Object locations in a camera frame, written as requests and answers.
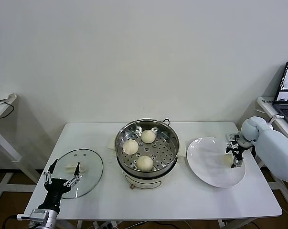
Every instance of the steamed bun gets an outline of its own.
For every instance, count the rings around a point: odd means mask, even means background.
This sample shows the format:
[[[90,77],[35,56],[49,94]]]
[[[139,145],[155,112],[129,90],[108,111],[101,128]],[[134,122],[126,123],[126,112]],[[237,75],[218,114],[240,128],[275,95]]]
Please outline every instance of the steamed bun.
[[[233,164],[233,155],[228,153],[228,154],[225,154],[223,156],[223,162],[224,162],[224,165],[228,168],[231,168],[232,164]]]
[[[136,162],[136,167],[141,171],[151,171],[153,160],[149,156],[140,156]]]
[[[144,130],[140,138],[144,143],[152,143],[155,140],[155,133],[152,130]]]
[[[123,144],[123,151],[126,154],[135,154],[139,150],[139,145],[135,140],[128,140]]]

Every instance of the power strip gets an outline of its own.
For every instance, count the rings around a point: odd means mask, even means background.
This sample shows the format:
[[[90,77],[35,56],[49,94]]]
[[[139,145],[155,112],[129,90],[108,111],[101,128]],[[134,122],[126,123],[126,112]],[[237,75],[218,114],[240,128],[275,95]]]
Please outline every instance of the power strip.
[[[94,222],[94,228],[95,229],[115,229],[117,228],[118,224],[120,224],[122,221],[106,221],[100,226],[97,224],[97,222]]]

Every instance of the white wall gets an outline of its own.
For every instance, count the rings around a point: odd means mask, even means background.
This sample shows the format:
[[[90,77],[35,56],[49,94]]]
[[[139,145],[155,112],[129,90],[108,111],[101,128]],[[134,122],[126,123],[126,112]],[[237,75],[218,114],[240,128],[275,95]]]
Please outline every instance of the white wall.
[[[67,122],[238,122],[286,61],[288,0],[0,0],[0,129],[43,167]]]

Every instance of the white side table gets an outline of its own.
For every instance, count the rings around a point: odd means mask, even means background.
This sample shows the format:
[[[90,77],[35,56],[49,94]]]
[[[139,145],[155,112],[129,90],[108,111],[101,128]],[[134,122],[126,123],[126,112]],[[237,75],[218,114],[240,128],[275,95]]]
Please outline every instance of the white side table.
[[[272,97],[259,97],[256,100],[257,106],[256,110],[262,113],[266,113],[270,118],[274,115],[277,115],[277,110],[273,107],[273,98]],[[280,131],[288,138],[288,123],[283,118],[276,119],[273,123],[277,125]],[[271,174],[274,182],[268,182],[270,188],[272,190],[280,190],[286,202],[288,203],[288,189],[280,179],[276,178],[273,174]]]
[[[17,98],[16,94],[9,97],[7,103],[11,104]],[[0,116],[5,110],[11,108],[7,104],[0,104]],[[35,184],[40,178],[40,174],[32,168],[29,163],[9,144],[9,142],[0,134],[0,145],[5,149],[4,154]],[[6,173],[0,183],[0,197],[3,192],[33,192],[35,185],[8,184],[13,173]]]

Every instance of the black cable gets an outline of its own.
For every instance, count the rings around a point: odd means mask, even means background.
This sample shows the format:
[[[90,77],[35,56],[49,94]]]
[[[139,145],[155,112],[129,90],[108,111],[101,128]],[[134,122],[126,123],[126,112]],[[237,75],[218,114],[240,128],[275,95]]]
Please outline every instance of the black cable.
[[[164,120],[163,120],[163,122],[165,123],[165,121],[168,121],[168,125],[170,125],[170,121],[169,121],[169,119],[168,118],[165,118]]]
[[[164,225],[164,226],[172,226],[174,227],[175,229],[179,229],[178,227],[176,227],[175,225],[171,224],[171,223],[159,223],[157,221],[152,221],[154,223],[157,223],[157,224],[160,224],[160,225]]]
[[[149,221],[147,221],[147,222],[142,222],[142,223],[138,224],[137,226],[144,225],[145,223],[149,223]]]
[[[34,228],[37,228],[38,226],[40,226],[40,224],[36,224],[36,225],[34,225],[33,227],[28,228],[28,229],[34,229]]]
[[[4,102],[4,104],[7,104],[7,105],[11,106],[11,107],[12,107],[12,111],[14,111],[14,106],[12,106],[11,104],[6,103],[6,102]],[[7,117],[8,115],[10,115],[10,114],[12,113],[12,111],[10,111],[7,115],[5,115],[5,116],[3,116],[3,117],[0,117],[0,119],[5,118],[5,117]]]
[[[253,223],[258,229],[260,229],[259,226],[255,222],[250,222],[250,223]]]
[[[255,146],[252,146],[251,154],[252,154],[252,156],[253,156],[254,158],[256,157]]]
[[[2,223],[2,229],[6,229],[6,223],[9,219],[16,219],[17,215],[8,216],[5,221]]]

